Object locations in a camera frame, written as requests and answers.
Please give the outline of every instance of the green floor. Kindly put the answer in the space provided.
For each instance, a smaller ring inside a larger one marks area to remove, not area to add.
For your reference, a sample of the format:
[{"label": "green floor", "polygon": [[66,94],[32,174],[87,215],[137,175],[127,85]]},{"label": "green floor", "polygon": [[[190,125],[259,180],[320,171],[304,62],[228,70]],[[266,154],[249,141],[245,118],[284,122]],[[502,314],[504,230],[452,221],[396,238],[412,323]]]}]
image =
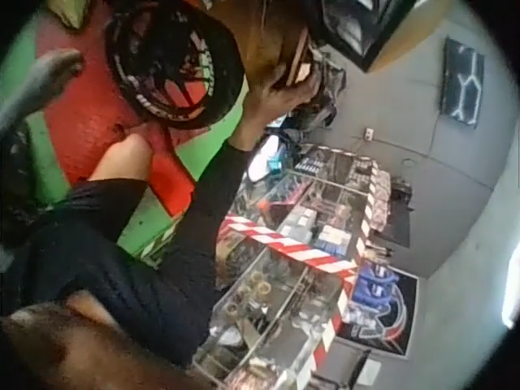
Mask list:
[{"label": "green floor", "polygon": [[[34,39],[36,26],[35,19],[27,24],[0,67],[2,100],[20,85],[36,58]],[[247,83],[244,82],[236,105],[220,122],[213,125],[209,132],[176,149],[180,160],[195,180],[200,177],[208,162],[238,123],[241,117],[241,102],[246,91]],[[70,186],[58,165],[43,113],[37,112],[31,115],[28,123],[37,171],[37,198],[42,205],[52,205],[65,196]],[[171,238],[175,222],[176,220],[173,220],[164,210],[154,193],[148,190],[119,238],[119,244],[130,254],[146,260]]]}]

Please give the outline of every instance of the black long-sleeve shirt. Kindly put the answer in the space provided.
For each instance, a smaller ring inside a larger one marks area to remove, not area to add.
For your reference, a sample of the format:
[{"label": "black long-sleeve shirt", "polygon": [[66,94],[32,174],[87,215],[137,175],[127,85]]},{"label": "black long-sleeve shirt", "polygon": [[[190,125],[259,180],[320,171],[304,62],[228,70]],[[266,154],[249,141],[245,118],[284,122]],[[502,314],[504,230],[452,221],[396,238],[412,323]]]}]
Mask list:
[{"label": "black long-sleeve shirt", "polygon": [[215,302],[215,244],[248,154],[227,142],[211,160],[158,270],[80,223],[42,228],[4,275],[2,315],[87,290],[139,345],[185,366],[206,339]]}]

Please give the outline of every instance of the person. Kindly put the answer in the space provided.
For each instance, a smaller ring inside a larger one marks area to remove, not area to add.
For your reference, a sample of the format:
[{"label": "person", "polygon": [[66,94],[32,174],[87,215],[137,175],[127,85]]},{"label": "person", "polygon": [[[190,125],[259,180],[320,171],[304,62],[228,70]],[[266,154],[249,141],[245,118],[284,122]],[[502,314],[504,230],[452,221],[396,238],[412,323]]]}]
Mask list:
[{"label": "person", "polygon": [[213,157],[157,270],[116,242],[150,175],[152,147],[133,129],[92,175],[38,219],[3,276],[0,376],[13,388],[202,388],[182,369],[209,334],[215,245],[249,151],[266,125],[317,92],[313,73],[254,86],[232,135]]}]

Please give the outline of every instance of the wall outlet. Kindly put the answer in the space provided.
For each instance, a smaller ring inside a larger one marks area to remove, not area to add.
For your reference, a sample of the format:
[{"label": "wall outlet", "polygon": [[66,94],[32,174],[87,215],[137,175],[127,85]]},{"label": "wall outlet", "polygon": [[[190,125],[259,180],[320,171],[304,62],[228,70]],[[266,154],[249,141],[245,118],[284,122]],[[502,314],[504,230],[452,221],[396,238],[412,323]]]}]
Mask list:
[{"label": "wall outlet", "polygon": [[365,141],[372,141],[374,139],[374,129],[366,128],[363,137],[365,138]]}]

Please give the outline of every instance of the poster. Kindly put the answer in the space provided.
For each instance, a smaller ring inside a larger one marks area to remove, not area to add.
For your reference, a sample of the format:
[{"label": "poster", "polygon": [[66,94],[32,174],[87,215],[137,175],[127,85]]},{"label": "poster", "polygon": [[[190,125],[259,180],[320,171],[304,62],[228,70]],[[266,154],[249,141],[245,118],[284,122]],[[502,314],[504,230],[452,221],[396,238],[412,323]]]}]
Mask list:
[{"label": "poster", "polygon": [[338,336],[374,351],[406,357],[417,296],[417,277],[365,261],[358,269]]}]

